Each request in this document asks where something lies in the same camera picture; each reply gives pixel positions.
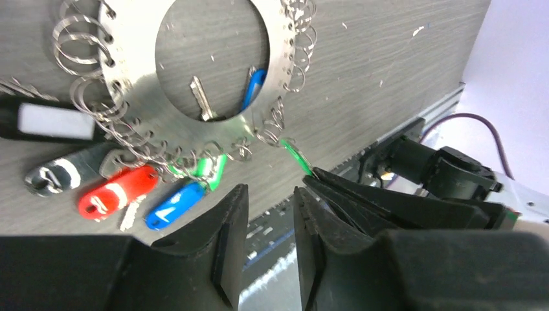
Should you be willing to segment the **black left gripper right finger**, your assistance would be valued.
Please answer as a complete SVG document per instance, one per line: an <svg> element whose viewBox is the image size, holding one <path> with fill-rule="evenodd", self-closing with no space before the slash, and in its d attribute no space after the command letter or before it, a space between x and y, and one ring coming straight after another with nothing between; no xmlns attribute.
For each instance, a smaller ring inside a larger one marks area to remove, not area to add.
<svg viewBox="0 0 549 311"><path fill-rule="evenodd" d="M520 231L374 237L294 191L303 310L547 310L548 243Z"/></svg>

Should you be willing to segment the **round metal key organizer disc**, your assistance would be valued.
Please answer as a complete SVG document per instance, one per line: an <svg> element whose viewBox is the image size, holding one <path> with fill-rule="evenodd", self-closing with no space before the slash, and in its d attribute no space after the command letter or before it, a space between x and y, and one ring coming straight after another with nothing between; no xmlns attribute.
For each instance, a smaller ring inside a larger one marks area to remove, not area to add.
<svg viewBox="0 0 549 311"><path fill-rule="evenodd" d="M284 103L306 83L314 1L62 1L52 30L73 104L127 148L129 166L192 166L280 144ZM241 111L250 67L263 86ZM216 116L203 121L197 76Z"/></svg>

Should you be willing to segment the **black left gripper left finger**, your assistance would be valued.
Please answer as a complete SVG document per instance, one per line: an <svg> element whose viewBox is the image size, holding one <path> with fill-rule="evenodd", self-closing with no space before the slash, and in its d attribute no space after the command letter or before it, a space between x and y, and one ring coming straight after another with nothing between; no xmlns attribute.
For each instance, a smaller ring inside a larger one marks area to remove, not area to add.
<svg viewBox="0 0 549 311"><path fill-rule="evenodd" d="M129 235L1 238L2 310L237 310L249 189L146 245Z"/></svg>

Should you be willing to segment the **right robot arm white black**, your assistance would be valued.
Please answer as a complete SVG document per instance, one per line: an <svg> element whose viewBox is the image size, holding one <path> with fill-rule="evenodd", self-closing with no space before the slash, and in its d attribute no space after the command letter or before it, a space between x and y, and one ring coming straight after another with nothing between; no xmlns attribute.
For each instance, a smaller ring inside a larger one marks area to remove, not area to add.
<svg viewBox="0 0 549 311"><path fill-rule="evenodd" d="M361 170L385 169L420 186L425 196L350 181L314 168L304 183L350 227L369 236L386 229L514 229L548 234L548 215L527 212L530 191L449 147L439 150L407 136L367 151Z"/></svg>

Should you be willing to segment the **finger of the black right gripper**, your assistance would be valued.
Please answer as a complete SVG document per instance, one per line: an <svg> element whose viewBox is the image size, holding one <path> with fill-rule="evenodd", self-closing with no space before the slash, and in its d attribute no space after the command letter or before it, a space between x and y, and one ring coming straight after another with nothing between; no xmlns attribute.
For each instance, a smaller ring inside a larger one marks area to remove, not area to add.
<svg viewBox="0 0 549 311"><path fill-rule="evenodd" d="M438 200L358 184L320 168L303 182L321 207L357 230L506 228L506 207L475 200Z"/></svg>

